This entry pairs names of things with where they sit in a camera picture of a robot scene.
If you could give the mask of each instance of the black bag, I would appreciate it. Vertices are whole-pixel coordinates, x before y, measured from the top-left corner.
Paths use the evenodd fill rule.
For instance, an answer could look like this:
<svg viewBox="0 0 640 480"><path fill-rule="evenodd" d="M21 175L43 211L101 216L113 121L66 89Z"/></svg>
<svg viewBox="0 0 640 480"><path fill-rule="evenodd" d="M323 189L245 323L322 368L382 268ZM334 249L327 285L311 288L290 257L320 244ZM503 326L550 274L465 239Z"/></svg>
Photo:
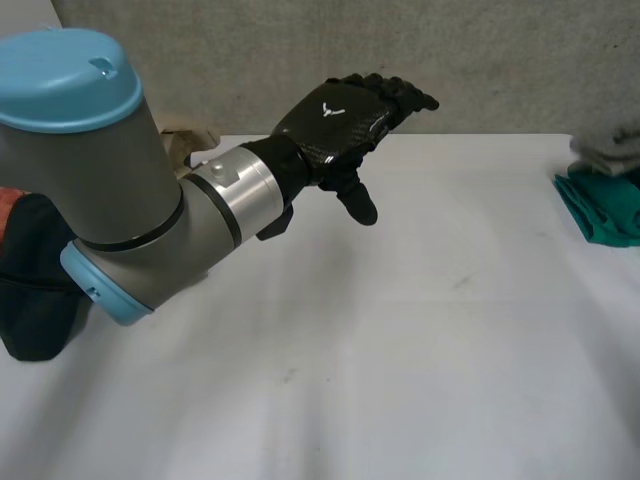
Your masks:
<svg viewBox="0 0 640 480"><path fill-rule="evenodd" d="M0 272L28 279L71 282L60 252L74 240L58 210L44 195L21 197L7 221ZM20 361L51 360L68 343L83 296L78 291L45 291L0 284L0 337Z"/></svg>

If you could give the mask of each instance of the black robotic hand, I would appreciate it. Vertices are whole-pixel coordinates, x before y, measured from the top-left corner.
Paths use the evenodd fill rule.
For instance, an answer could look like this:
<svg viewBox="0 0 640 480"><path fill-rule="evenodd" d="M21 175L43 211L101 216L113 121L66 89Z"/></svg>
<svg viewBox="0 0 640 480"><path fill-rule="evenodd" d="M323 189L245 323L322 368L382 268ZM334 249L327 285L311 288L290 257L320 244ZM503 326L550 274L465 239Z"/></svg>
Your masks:
<svg viewBox="0 0 640 480"><path fill-rule="evenodd" d="M439 103L398 77L374 73L329 79L307 95L276 126L307 161L310 184L336 192L349 214L373 225L378 212L358 178L363 156L413 112Z"/></svg>

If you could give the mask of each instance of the gray backdrop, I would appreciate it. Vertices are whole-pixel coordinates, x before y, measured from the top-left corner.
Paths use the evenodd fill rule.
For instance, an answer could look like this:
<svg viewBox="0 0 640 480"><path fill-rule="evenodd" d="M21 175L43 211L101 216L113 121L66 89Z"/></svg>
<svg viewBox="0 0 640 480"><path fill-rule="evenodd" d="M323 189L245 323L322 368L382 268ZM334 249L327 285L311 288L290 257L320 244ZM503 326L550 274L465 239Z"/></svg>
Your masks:
<svg viewBox="0 0 640 480"><path fill-rule="evenodd" d="M54 0L128 49L153 108L268 133L329 76L442 103L404 132L571 132L640 110L639 0Z"/></svg>

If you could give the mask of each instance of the white tabletop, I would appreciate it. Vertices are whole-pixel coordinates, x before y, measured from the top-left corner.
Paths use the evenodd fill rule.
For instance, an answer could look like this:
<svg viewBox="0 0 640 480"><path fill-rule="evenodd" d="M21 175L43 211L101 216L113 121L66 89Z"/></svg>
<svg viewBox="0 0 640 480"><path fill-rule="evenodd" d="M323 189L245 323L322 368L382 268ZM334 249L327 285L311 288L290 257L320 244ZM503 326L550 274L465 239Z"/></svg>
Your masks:
<svg viewBox="0 0 640 480"><path fill-rule="evenodd" d="M584 241L571 160L389 137L376 226L309 189L137 325L93 309L48 364L2 353L0 478L640 478L640 255Z"/></svg>

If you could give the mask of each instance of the teal towel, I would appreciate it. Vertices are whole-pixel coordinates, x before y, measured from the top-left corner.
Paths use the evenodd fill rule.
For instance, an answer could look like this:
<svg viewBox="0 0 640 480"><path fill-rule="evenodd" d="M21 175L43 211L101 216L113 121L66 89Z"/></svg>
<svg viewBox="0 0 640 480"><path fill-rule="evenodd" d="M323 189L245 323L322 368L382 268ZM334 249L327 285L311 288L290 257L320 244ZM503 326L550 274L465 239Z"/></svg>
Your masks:
<svg viewBox="0 0 640 480"><path fill-rule="evenodd" d="M556 175L555 186L588 242L640 245L640 189L629 180L577 171Z"/></svg>

